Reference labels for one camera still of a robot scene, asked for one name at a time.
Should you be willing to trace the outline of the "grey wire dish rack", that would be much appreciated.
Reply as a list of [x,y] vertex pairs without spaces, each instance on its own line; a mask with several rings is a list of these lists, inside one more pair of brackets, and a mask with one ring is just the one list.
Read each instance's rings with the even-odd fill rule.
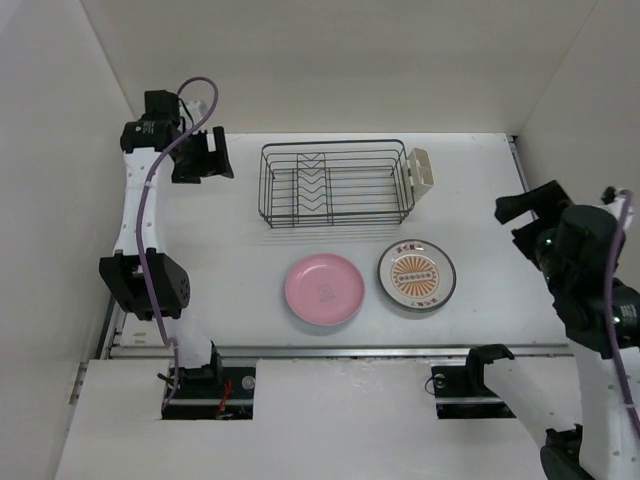
[[400,225],[416,203],[399,139],[263,146],[258,213],[272,228]]

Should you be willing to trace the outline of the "orange sunburst ceramic plate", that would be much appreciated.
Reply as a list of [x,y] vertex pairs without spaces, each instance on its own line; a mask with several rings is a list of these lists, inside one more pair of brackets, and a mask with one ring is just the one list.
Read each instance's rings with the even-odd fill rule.
[[377,280],[392,283],[411,296],[430,294],[438,286],[457,283],[451,258],[437,245],[421,239],[406,239],[390,245],[377,264]]

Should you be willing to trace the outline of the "patterned ceramic plate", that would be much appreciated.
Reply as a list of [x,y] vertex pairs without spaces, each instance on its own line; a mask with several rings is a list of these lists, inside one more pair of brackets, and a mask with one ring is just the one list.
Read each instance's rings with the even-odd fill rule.
[[438,286],[430,294],[421,296],[407,295],[398,290],[392,283],[386,284],[380,279],[377,280],[377,286],[380,288],[383,297],[394,307],[409,313],[427,314],[444,307],[451,300],[456,291],[457,283],[453,282],[444,287]]

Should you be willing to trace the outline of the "pink plastic plate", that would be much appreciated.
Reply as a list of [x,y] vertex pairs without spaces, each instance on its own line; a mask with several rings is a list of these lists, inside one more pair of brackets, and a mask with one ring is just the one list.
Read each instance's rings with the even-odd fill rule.
[[360,270],[346,258],[330,253],[307,256],[288,272],[284,295],[303,322],[339,326],[357,315],[365,299]]

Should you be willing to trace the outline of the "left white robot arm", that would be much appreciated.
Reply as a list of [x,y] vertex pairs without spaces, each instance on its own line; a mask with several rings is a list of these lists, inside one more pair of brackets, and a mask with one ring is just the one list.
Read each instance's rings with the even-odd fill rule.
[[168,253],[164,222],[171,185],[234,176],[223,127],[203,128],[211,113],[205,103],[186,103],[167,90],[145,92],[143,115],[126,123],[120,137],[126,173],[120,231],[112,254],[99,261],[99,274],[121,309],[155,323],[172,351],[174,367],[164,379],[170,396],[188,382],[201,396],[213,396],[224,382],[214,346],[194,340],[178,323],[191,285]]

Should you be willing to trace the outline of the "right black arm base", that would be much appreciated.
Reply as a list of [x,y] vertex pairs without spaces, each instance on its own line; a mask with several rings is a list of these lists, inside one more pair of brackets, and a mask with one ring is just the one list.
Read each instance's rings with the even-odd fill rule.
[[478,389],[464,365],[434,365],[425,390],[436,401],[439,420],[510,419],[513,412],[493,392]]

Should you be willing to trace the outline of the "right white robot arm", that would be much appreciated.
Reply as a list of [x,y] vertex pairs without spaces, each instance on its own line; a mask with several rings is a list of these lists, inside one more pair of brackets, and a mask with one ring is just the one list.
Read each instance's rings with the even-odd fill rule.
[[500,197],[495,217],[542,274],[575,365],[581,419],[563,415],[504,345],[471,349],[465,386],[497,396],[526,429],[549,479],[639,476],[639,292],[616,276],[633,194],[608,187],[599,205],[573,202],[557,181]]

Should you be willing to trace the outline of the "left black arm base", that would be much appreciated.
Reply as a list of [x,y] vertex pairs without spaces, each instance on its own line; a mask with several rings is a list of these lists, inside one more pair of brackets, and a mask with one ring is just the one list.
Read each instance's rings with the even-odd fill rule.
[[252,420],[256,368],[227,366],[179,370],[178,388],[163,420]]

